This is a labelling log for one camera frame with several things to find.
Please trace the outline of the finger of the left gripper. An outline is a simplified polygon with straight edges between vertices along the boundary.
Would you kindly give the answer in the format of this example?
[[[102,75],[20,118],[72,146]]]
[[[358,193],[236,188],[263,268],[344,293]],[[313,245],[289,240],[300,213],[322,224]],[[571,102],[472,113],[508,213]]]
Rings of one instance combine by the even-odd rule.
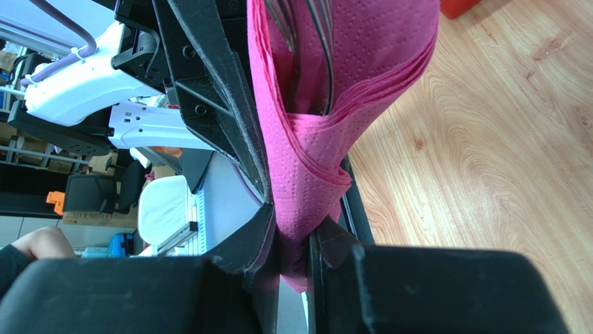
[[[171,83],[191,133],[229,158],[265,202],[271,182],[253,96],[246,1],[154,1]]]

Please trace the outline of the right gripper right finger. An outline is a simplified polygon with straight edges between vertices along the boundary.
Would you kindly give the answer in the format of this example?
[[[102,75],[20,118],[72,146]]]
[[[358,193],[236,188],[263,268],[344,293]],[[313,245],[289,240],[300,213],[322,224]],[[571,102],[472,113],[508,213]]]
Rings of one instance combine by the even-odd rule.
[[[308,325],[310,333],[365,333],[365,249],[327,217],[309,236]]]

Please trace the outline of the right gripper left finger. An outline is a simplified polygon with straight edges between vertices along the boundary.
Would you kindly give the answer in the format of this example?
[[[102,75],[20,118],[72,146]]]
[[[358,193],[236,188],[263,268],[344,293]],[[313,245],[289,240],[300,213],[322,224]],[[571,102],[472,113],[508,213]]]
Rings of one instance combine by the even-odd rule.
[[[280,269],[276,227],[275,207],[266,203],[205,254],[223,271],[242,276],[241,288],[251,298],[251,309],[263,333],[277,331]]]

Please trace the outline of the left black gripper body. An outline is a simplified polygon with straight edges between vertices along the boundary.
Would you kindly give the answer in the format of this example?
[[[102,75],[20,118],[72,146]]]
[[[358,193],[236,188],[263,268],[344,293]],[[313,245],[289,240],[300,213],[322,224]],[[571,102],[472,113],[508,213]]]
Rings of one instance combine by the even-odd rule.
[[[153,2],[94,2],[112,10],[115,20],[124,26],[116,55],[111,58],[112,68],[165,93],[166,87],[171,84],[171,75]]]

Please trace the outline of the magenta paper napkin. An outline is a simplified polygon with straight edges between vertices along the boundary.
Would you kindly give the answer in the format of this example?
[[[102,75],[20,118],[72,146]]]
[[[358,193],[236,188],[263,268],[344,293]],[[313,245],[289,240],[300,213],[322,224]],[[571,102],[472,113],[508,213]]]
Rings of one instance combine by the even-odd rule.
[[[305,1],[295,1],[302,55],[299,89],[290,92],[292,55],[263,1],[247,3],[248,54],[280,234],[280,274],[307,288],[306,240],[337,218],[351,186],[341,167],[364,131],[427,68],[438,35],[438,1],[334,1],[334,98],[313,111],[324,55]]]

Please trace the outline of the silver spoon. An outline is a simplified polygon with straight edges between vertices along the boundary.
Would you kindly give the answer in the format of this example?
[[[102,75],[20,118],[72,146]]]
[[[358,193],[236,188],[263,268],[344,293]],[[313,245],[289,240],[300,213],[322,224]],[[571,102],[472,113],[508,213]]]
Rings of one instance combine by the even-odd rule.
[[[321,116],[329,116],[333,108],[335,93],[335,73],[333,68],[334,40],[333,40],[333,14],[332,1],[307,0],[307,9],[315,28],[314,46],[320,52],[321,65],[321,88],[318,105],[322,109],[318,111]]]

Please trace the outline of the silver fork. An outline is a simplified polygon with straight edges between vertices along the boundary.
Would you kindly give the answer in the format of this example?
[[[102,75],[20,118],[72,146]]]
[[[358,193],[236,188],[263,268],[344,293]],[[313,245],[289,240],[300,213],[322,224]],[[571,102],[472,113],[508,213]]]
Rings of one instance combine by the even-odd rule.
[[[290,1],[265,0],[264,2],[287,48],[294,54],[297,46],[297,29],[294,27],[294,15]]]

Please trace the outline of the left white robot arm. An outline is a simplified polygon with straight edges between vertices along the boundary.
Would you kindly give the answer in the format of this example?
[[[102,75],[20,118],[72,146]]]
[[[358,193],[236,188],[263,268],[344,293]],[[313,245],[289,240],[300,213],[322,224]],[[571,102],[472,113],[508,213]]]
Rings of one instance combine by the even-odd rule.
[[[148,146],[213,150],[271,200],[247,1],[103,1],[114,20],[96,37],[50,2],[34,6],[83,44],[22,75],[12,126],[87,156]]]

